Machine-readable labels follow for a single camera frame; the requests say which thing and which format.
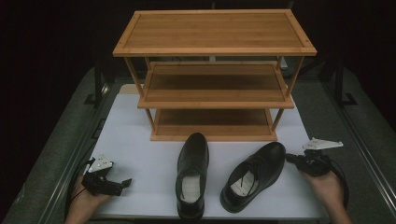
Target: shoe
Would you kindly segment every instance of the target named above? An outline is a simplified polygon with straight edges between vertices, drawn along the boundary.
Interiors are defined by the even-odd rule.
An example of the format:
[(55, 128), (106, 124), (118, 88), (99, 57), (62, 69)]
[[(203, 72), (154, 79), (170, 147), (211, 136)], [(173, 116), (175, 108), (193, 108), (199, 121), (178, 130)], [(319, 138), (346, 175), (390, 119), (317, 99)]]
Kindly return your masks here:
[(285, 163), (285, 147), (272, 142), (241, 162), (220, 194), (221, 205), (230, 213), (242, 211), (264, 189), (273, 185)]
[(204, 214), (208, 164), (206, 139), (201, 133), (193, 133), (181, 149), (177, 161), (177, 212), (182, 219), (198, 220)]

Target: hand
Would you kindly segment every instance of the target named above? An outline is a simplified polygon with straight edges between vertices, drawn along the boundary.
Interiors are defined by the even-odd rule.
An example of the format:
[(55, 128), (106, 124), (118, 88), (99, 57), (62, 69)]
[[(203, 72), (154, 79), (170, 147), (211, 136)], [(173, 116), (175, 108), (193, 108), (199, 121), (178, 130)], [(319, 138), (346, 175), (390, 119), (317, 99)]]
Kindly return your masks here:
[(83, 176), (77, 180), (77, 186), (73, 193), (73, 201), (70, 203), (69, 213), (65, 224), (82, 224), (90, 220), (93, 213), (102, 204), (111, 199), (110, 195), (92, 195), (82, 186)]
[(304, 172), (300, 173), (311, 183), (318, 199), (326, 207), (333, 224), (352, 223), (343, 205), (344, 192), (341, 188), (340, 180), (333, 171), (330, 171), (326, 175), (315, 177)]

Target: shoe rack shelf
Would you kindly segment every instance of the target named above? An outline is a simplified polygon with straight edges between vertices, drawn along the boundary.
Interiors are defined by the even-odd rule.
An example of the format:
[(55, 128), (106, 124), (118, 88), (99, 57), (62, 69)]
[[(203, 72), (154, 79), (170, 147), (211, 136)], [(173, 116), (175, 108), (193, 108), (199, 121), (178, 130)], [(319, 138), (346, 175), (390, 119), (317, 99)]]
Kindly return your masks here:
[[(151, 140), (275, 141), (304, 56), (316, 50), (289, 9), (136, 11), (113, 51), (123, 57)], [(274, 56), (276, 61), (152, 62), (152, 57)], [(299, 57), (290, 83), (283, 56)], [(133, 57), (144, 57), (141, 87)], [(270, 108), (278, 109), (273, 120)], [(150, 109), (157, 109), (153, 118)]]

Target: shoe rack leg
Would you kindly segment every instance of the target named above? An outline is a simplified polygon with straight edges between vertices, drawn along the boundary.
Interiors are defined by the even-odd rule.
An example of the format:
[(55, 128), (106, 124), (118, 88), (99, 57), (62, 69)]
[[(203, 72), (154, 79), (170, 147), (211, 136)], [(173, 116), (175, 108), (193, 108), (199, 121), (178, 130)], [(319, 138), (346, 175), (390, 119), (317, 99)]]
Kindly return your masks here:
[[(142, 89), (142, 86), (140, 85), (139, 77), (137, 76), (136, 70), (134, 69), (134, 64), (132, 63), (132, 59), (131, 58), (124, 58), (124, 59), (125, 59), (126, 65), (128, 66), (129, 72), (131, 73), (131, 76), (134, 79), (134, 84), (136, 85), (136, 88), (140, 94), (140, 97), (144, 97), (143, 89)], [(148, 64), (148, 69), (150, 69), (149, 58), (146, 58), (146, 63)], [(151, 129), (155, 130), (154, 129), (154, 121), (152, 119), (151, 112), (149, 112), (149, 109), (145, 109), (145, 110), (146, 110), (146, 115), (148, 116), (149, 124), (151, 125)]]
[(297, 79), (298, 73), (300, 72), (300, 68), (301, 68), (301, 65), (303, 64), (303, 61), (304, 61), (304, 57), (301, 57), (294, 68), (294, 74), (291, 76), (291, 81), (288, 86), (288, 90), (286, 91), (286, 97), (291, 96), (291, 91), (293, 90), (294, 84), (296, 83), (296, 79)]
[(273, 131), (273, 132), (275, 131), (276, 126), (279, 123), (280, 118), (282, 117), (282, 114), (283, 114), (284, 110), (285, 109), (279, 109), (279, 111), (277, 112), (271, 131)]

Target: shoe insole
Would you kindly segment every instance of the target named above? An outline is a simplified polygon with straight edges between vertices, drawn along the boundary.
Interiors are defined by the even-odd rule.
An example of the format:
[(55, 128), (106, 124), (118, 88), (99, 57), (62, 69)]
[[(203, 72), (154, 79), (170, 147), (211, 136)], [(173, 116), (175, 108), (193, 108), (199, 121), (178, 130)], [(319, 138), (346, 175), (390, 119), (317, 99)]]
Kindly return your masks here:
[(186, 203), (195, 203), (201, 195), (200, 176), (187, 175), (181, 183), (180, 199)]
[(259, 182), (254, 180), (254, 174), (247, 171), (244, 177), (238, 179), (231, 185), (231, 189), (239, 196), (248, 196), (256, 190), (258, 185)]

